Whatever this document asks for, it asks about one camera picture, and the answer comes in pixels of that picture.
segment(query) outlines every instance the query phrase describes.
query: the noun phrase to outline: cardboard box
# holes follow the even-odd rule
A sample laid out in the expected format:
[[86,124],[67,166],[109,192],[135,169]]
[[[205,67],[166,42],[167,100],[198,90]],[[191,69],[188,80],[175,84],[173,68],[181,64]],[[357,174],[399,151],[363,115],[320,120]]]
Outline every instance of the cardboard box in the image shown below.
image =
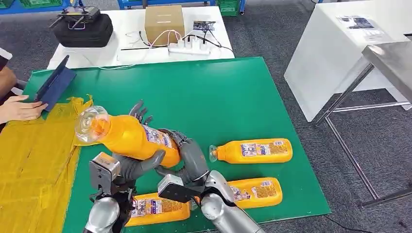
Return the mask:
[[[148,6],[144,20],[144,29],[149,43],[154,40],[165,30],[175,30],[185,35],[185,25],[183,22],[183,13],[181,5],[174,6]],[[163,33],[154,45],[166,45],[169,32]],[[177,43],[174,32],[169,35],[169,43]]]

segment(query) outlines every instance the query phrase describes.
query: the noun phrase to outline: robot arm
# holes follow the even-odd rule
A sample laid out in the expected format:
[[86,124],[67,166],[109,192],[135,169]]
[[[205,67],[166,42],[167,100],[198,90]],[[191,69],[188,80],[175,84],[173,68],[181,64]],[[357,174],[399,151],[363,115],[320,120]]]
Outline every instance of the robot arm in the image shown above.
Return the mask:
[[100,153],[89,162],[90,179],[98,189],[84,233],[120,233],[133,209],[135,182],[146,171],[159,166],[165,156],[158,150],[146,160]]
[[218,171],[211,171],[200,202],[203,215],[222,233],[264,233],[265,231],[235,204],[233,191]]
[[222,233],[265,233],[265,231],[235,204],[233,191],[218,171],[210,171],[199,145],[182,133],[163,130],[179,146],[185,166],[179,171],[157,167],[158,174],[165,176],[158,185],[162,198],[187,202],[200,198],[203,215]]

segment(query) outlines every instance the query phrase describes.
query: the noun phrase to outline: orange liquid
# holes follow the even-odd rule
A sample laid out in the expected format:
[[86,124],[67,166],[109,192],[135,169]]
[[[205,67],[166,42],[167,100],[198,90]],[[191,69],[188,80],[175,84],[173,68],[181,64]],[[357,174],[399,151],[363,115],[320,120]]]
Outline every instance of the orange liquid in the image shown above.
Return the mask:
[[91,128],[96,136],[105,133],[98,141],[112,152],[144,160],[156,150],[164,150],[166,155],[162,166],[172,167],[180,161],[177,146],[167,134],[141,125],[133,116],[109,116],[109,121],[95,118]]

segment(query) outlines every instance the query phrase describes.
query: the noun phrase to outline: bottle cap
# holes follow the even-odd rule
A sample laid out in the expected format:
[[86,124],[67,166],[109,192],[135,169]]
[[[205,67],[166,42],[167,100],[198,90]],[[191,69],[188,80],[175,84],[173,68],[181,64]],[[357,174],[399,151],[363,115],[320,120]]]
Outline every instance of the bottle cap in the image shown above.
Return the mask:
[[218,160],[218,148],[214,145],[209,146],[209,160],[212,163]]
[[76,120],[75,132],[82,142],[95,142],[105,136],[110,129],[110,115],[101,106],[84,110]]
[[197,209],[197,203],[192,199],[190,200],[190,210],[196,210]]

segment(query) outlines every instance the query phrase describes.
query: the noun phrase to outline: power strip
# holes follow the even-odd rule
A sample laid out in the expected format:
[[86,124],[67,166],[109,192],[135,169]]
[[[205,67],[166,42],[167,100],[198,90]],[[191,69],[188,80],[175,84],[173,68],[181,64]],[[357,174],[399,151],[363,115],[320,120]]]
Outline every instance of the power strip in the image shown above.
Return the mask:
[[209,55],[211,44],[205,42],[203,44],[202,39],[193,38],[190,41],[179,40],[176,43],[169,44],[169,52],[195,54],[195,55]]

